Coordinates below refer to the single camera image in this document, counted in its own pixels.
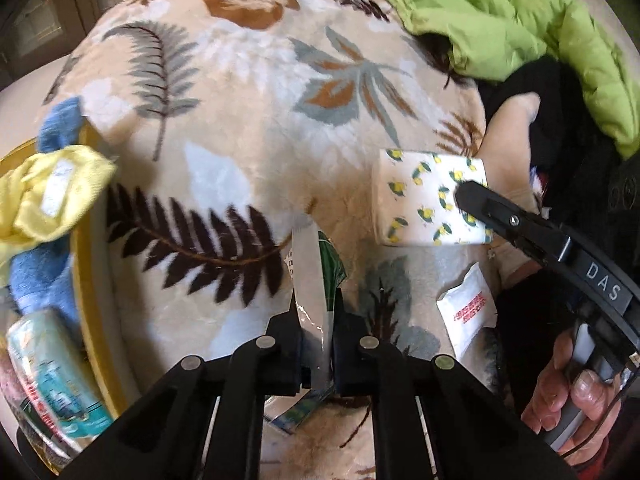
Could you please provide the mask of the person's right hand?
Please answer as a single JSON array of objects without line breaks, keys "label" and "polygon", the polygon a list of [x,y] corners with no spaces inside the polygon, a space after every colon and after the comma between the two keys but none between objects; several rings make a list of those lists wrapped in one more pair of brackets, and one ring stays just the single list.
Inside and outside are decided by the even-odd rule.
[{"label": "person's right hand", "polygon": [[564,368],[573,354],[572,335],[571,330],[564,330],[555,339],[552,359],[538,376],[533,396],[527,403],[521,420],[536,434],[541,429],[551,431],[558,426],[565,403],[572,402],[582,411],[585,419],[558,453],[565,454],[585,443],[565,459],[568,464],[578,466],[598,454],[620,414],[622,402],[616,402],[608,416],[603,417],[620,392],[618,376],[610,384],[606,384],[592,370],[583,370],[574,382],[570,384],[567,381]]}]

